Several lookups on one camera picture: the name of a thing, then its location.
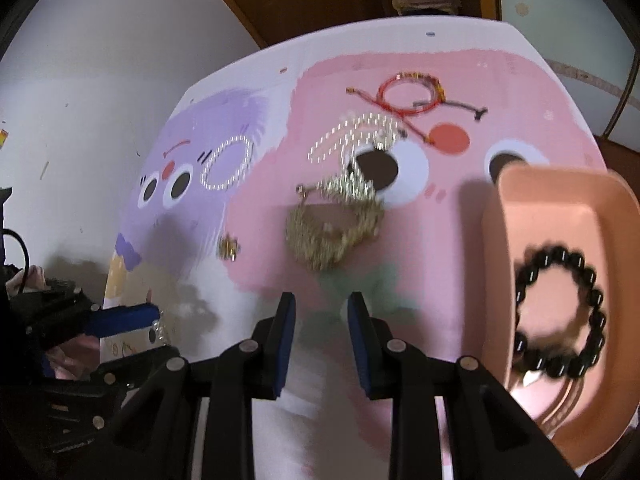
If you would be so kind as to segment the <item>small silver earring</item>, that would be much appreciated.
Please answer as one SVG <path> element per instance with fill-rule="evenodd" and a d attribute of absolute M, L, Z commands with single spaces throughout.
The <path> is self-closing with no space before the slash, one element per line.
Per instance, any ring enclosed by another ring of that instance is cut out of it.
<path fill-rule="evenodd" d="M 227 233 L 219 237 L 217 244 L 217 257 L 224 261 L 235 261 L 238 258 L 241 246 L 238 239 Z"/>

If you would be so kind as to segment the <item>pink plastic jewelry tray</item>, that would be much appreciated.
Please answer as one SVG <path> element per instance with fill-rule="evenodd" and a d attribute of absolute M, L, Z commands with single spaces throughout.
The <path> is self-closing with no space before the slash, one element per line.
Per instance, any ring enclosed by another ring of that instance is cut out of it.
<path fill-rule="evenodd" d="M 483 218 L 486 266 L 484 365 L 575 468 L 623 435 L 639 405 L 639 203 L 614 172 L 512 164 Z M 514 335 L 533 348 L 581 352 L 591 313 L 575 273 L 549 266 L 515 300 L 516 274 L 535 252 L 562 245 L 585 260 L 603 292 L 605 342 L 576 380 L 525 374 Z"/>

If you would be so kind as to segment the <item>cartoon monster table mat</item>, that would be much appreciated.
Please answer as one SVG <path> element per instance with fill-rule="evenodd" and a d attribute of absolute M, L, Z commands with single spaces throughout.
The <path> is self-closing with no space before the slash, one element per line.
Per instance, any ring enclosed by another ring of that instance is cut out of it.
<path fill-rule="evenodd" d="M 513 26 L 388 18 L 278 44 L 181 98 L 124 207 L 105 302 L 150 298 L 201 361 L 292 292 L 283 394 L 254 405 L 257 477 L 382 479 L 390 407 L 358 385 L 347 298 L 431 356 L 479 352 L 483 212 L 512 164 L 604 166 Z M 227 233 L 235 261 L 217 257 Z"/>

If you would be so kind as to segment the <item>light blue wardrobe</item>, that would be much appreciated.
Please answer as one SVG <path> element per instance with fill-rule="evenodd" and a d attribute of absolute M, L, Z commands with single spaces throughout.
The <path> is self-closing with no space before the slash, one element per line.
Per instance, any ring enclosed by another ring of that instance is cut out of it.
<path fill-rule="evenodd" d="M 620 116 L 634 46 L 602 0 L 501 0 L 517 28 L 558 75 L 596 136 L 637 151 L 639 86 Z"/>

